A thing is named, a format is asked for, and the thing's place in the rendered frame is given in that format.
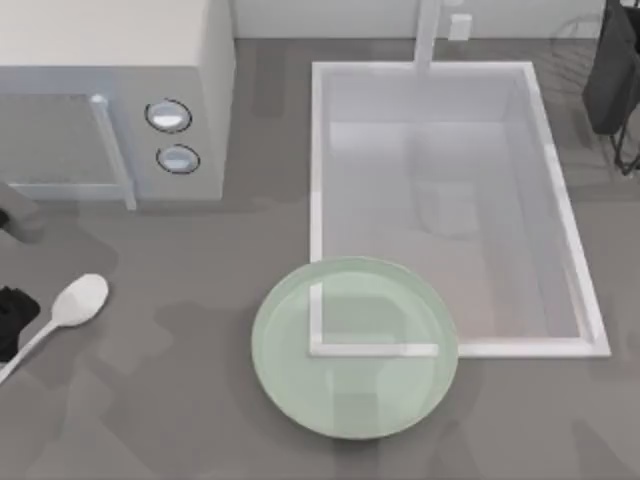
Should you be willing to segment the white sink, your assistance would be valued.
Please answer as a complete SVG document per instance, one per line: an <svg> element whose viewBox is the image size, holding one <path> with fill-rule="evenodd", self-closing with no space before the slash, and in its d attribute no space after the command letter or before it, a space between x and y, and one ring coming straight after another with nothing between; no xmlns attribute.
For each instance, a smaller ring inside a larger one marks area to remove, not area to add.
<svg viewBox="0 0 640 480"><path fill-rule="evenodd" d="M611 353L529 61L316 61L310 258L432 285L467 358Z"/></svg>

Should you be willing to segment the pale green glass plate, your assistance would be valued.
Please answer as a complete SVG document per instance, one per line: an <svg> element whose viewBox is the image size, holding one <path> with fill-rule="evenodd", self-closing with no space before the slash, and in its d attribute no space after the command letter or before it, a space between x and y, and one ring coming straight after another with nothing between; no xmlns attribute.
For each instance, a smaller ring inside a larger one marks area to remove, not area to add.
<svg viewBox="0 0 640 480"><path fill-rule="evenodd" d="M267 398L300 426L371 440L428 417L459 365L437 292L397 263L336 257L279 280L257 310L251 358Z"/></svg>

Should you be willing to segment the pale microwave oven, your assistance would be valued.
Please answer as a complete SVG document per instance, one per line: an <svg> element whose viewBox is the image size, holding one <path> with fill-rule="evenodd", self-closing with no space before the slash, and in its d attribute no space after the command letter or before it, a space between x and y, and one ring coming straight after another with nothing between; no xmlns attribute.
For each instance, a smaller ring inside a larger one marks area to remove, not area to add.
<svg viewBox="0 0 640 480"><path fill-rule="evenodd" d="M229 0L0 0L0 94L106 97L137 207L222 197L235 71ZM188 129L148 124L163 99L190 110ZM156 163L175 144L198 153L195 172Z"/></svg>

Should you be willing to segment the small microwave knob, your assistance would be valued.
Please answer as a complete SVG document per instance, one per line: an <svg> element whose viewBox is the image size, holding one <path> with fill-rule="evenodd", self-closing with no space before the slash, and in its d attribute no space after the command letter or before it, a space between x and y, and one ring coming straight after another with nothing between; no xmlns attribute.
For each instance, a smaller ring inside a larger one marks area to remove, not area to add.
<svg viewBox="0 0 640 480"><path fill-rule="evenodd" d="M201 159L192 148L182 144L175 144L158 149L156 163L170 174L189 175L199 168Z"/></svg>

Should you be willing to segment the large microwave knob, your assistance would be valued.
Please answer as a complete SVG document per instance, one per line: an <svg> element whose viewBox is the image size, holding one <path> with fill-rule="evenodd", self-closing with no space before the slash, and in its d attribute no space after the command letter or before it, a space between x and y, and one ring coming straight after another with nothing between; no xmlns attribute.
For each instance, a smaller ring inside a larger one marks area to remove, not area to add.
<svg viewBox="0 0 640 480"><path fill-rule="evenodd" d="M174 99L163 99L156 103L147 104L144 115L151 127L167 134L182 132L188 129L192 123L190 110L183 103Z"/></svg>

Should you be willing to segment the tall white tap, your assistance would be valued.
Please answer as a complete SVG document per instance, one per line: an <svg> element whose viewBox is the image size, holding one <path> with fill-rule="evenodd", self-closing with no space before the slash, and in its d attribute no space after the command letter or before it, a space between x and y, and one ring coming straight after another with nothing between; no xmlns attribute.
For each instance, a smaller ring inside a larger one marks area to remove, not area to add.
<svg viewBox="0 0 640 480"><path fill-rule="evenodd" d="M441 0L420 0L414 47L414 68L419 76L429 72L437 37Z"/></svg>

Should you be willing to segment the white spoon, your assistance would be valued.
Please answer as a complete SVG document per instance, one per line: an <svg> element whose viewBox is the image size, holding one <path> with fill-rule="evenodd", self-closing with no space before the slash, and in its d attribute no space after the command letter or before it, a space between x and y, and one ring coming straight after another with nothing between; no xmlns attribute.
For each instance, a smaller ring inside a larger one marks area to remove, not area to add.
<svg viewBox="0 0 640 480"><path fill-rule="evenodd" d="M53 302L50 320L0 369L0 385L53 332L61 328L75 328L93 319L108 296L109 283L100 274L84 274L70 283Z"/></svg>

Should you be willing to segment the microwave glass door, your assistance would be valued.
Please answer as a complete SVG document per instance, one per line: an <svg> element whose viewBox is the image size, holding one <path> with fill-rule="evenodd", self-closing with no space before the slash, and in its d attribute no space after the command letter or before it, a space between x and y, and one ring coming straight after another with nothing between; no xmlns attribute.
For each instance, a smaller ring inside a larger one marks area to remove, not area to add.
<svg viewBox="0 0 640 480"><path fill-rule="evenodd" d="M0 94L0 181L34 200L124 202L90 96Z"/></svg>

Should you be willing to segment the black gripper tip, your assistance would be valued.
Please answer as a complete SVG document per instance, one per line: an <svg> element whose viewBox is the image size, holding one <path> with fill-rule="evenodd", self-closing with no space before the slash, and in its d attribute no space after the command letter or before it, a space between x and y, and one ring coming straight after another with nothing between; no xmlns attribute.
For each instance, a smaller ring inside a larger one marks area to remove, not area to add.
<svg viewBox="0 0 640 480"><path fill-rule="evenodd" d="M8 286L0 288L0 363L17 355L21 332L40 312L39 303L26 292Z"/></svg>

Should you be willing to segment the small white wall box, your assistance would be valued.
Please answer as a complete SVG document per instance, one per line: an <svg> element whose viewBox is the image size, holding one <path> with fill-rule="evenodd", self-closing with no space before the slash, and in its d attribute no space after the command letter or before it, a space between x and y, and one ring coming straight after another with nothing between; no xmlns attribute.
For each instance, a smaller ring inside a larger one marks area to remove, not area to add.
<svg viewBox="0 0 640 480"><path fill-rule="evenodd" d="M473 17L471 14L453 14L450 17L449 41L467 41L471 36Z"/></svg>

